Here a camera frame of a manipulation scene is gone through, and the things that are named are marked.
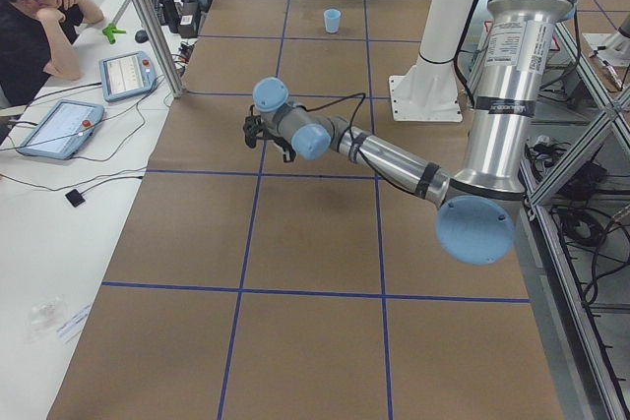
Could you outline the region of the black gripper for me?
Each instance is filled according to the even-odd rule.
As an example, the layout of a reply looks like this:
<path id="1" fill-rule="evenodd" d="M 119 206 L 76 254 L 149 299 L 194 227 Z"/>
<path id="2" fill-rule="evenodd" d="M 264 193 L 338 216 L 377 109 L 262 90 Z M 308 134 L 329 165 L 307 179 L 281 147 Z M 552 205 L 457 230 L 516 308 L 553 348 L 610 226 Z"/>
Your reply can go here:
<path id="1" fill-rule="evenodd" d="M 244 121 L 244 140 L 248 148 L 256 148 L 257 141 L 272 141 L 276 136 L 273 135 L 265 125 L 262 116 L 255 113 L 253 104 L 249 107 L 249 114 Z M 282 152 L 283 162 L 294 162 L 296 152 L 287 142 L 278 143 L 278 147 Z"/>

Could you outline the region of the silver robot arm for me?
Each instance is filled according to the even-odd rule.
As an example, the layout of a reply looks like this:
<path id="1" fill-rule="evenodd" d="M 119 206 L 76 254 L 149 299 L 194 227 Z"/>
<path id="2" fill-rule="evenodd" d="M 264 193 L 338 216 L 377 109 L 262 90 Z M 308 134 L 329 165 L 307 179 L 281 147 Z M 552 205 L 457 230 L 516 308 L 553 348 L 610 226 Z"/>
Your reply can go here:
<path id="1" fill-rule="evenodd" d="M 432 0 L 416 62 L 389 80 L 400 121 L 449 122 L 459 117 L 455 69 L 478 0 Z M 290 97 L 278 78 L 261 80 L 243 132 L 249 147 L 271 141 L 285 161 L 313 160 L 328 150 L 369 167 L 378 177 L 437 207 L 436 236 L 455 259 L 487 265 L 512 248 L 525 190 L 518 172 L 535 115 L 557 24 L 577 0 L 487 0 L 491 28 L 469 95 L 472 126 L 462 168 L 450 173 Z"/>

